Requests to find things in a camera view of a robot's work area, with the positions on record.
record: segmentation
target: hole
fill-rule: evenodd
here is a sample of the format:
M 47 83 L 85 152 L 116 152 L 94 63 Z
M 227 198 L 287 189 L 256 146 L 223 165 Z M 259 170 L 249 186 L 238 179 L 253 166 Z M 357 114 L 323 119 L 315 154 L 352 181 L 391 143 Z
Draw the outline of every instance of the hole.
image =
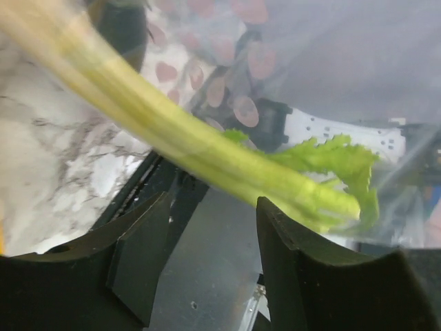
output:
M 49 254 L 56 254 L 56 253 L 64 253 L 70 250 L 70 246 L 68 245 L 59 245 L 52 247 L 50 250 L 47 251 Z

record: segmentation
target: pink circle pattern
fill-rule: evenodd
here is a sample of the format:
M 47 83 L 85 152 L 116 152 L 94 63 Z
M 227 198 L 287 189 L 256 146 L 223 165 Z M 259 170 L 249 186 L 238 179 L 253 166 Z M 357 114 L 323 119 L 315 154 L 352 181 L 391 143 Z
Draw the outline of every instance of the pink circle pattern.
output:
M 179 11 L 180 6 L 187 5 L 187 12 L 190 12 L 197 20 L 206 20 L 206 25 L 209 26 L 210 20 L 225 14 L 225 6 L 219 12 L 218 2 L 223 2 L 229 6 L 227 9 L 229 15 L 235 15 L 245 24 L 264 24 L 269 19 L 269 13 L 265 0 L 156 0 L 154 5 L 166 15 L 171 17 L 180 17 L 183 14 Z M 161 28 L 153 23 L 149 24 L 150 32 L 153 36 L 151 42 L 158 47 L 164 47 L 167 44 L 167 38 Z M 188 27 L 183 24 L 183 29 L 178 33 L 178 40 L 190 51 L 197 54 L 202 54 L 204 47 L 209 44 L 209 53 L 216 55 L 218 64 L 220 66 L 232 66 L 235 63 L 236 56 L 236 41 L 223 31 L 201 31 L 193 28 L 188 24 Z M 237 61 L 246 61 L 247 68 L 253 80 L 261 81 L 269 77 L 275 68 L 277 60 L 276 52 L 271 47 L 262 41 L 253 41 L 249 43 L 244 49 L 245 57 L 240 57 Z M 187 75 L 193 90 L 198 90 L 204 82 L 204 73 L 201 67 L 196 64 L 190 64 Z M 160 83 L 176 79 L 178 71 L 170 64 L 160 61 L 156 64 L 156 76 Z M 207 87 L 206 99 L 207 103 L 212 108 L 218 108 L 225 98 L 228 87 L 224 77 L 216 77 Z M 230 91 L 229 104 L 233 108 L 233 113 L 236 119 L 244 126 L 253 128 L 258 125 L 259 115 L 255 103 L 246 93 L 237 94 L 236 91 Z M 174 102 L 178 103 L 180 99 L 180 92 L 176 88 L 172 88 L 168 93 L 168 97 Z

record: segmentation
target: white perforated panel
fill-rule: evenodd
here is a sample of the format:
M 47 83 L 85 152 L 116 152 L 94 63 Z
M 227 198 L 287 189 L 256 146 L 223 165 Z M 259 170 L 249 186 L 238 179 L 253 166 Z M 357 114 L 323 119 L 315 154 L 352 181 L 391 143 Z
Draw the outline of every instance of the white perforated panel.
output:
M 324 143 L 336 134 L 347 134 L 351 136 L 354 145 L 370 148 L 387 163 L 397 163 L 406 152 L 406 139 L 398 128 L 375 129 L 329 121 L 295 108 L 287 116 L 285 134 L 289 137 L 289 142 L 282 146 L 283 149 L 312 137 L 317 138 L 318 143 Z

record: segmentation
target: patterned fabric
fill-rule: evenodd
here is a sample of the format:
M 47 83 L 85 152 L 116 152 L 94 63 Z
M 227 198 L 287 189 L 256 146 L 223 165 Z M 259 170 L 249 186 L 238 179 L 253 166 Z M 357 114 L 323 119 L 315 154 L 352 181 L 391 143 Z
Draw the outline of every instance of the patterned fabric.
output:
M 249 128 L 257 126 L 253 88 L 273 72 L 276 53 L 248 25 L 255 29 L 268 20 L 265 2 L 157 0 L 150 5 L 150 42 L 141 74 L 189 111 L 198 92 L 205 115 L 216 110 Z M 215 68 L 215 77 L 201 90 Z M 210 116 L 203 118 L 223 129 Z

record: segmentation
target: white marble surface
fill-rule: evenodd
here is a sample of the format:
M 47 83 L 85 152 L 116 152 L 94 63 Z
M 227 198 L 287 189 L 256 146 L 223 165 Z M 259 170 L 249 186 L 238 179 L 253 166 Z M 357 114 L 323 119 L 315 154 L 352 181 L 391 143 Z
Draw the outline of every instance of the white marble surface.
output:
M 6 254 L 88 231 L 150 147 L 62 90 L 0 36 L 0 203 Z

